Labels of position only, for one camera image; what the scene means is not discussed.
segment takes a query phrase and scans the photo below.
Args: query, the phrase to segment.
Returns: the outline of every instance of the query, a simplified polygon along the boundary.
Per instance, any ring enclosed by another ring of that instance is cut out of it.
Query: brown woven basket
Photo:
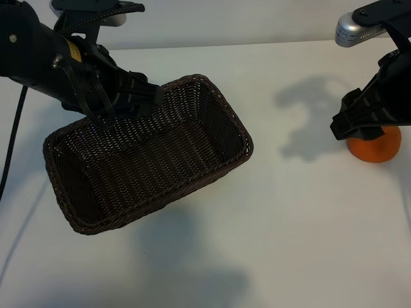
[[[82,119],[52,133],[44,158],[76,232],[121,228],[215,182],[246,162],[250,135],[207,77],[163,86],[153,116],[98,130]]]

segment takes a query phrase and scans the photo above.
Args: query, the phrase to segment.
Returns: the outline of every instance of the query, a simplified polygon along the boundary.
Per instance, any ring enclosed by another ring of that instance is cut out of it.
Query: black bracket
[[[100,12],[110,10],[118,0],[52,0],[51,5],[58,11]]]
[[[411,125],[411,0],[381,0],[354,11],[353,20],[364,27],[382,25],[398,50],[384,56],[380,70],[361,91],[342,100],[331,129],[338,140],[373,140],[382,126]]]

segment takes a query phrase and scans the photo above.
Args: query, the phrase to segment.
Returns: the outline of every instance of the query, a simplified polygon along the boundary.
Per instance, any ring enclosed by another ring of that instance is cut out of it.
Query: orange object
[[[384,126],[383,131],[383,136],[371,141],[348,139],[350,152],[364,162],[380,163],[393,159],[401,146],[401,130],[398,126]]]

